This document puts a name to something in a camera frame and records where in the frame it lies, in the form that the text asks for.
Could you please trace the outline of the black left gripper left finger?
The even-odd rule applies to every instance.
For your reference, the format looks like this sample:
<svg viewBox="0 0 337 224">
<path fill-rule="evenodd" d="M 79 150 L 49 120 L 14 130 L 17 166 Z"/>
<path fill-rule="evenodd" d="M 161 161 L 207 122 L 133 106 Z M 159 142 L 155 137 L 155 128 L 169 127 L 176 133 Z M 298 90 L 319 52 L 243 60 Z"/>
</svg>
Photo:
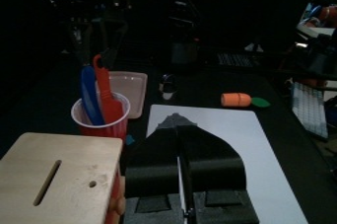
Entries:
<svg viewBox="0 0 337 224">
<path fill-rule="evenodd" d="M 133 152 L 125 171 L 123 224 L 183 224 L 175 148 L 182 124 L 178 113 L 169 115 Z"/>
</svg>

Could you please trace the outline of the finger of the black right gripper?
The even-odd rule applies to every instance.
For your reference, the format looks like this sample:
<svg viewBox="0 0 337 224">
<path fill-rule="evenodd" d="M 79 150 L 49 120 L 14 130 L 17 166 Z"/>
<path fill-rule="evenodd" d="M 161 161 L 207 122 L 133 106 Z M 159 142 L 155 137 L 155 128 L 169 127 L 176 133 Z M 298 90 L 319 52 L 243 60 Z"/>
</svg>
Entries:
<svg viewBox="0 0 337 224">
<path fill-rule="evenodd" d="M 74 47 L 74 55 L 83 66 L 90 64 L 90 36 L 91 25 L 79 23 L 71 27 L 71 43 Z"/>
<path fill-rule="evenodd" d="M 125 22 L 106 22 L 102 31 L 102 64 L 105 67 L 114 65 L 121 41 L 127 31 Z"/>
</svg>

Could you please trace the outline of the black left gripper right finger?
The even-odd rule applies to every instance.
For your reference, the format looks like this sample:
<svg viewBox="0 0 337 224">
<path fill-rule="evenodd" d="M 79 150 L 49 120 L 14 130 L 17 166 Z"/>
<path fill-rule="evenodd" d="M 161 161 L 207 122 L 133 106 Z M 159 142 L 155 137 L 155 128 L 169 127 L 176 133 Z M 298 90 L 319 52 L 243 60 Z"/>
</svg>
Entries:
<svg viewBox="0 0 337 224">
<path fill-rule="evenodd" d="M 259 224 L 239 154 L 184 117 L 174 120 L 187 224 Z"/>
</svg>

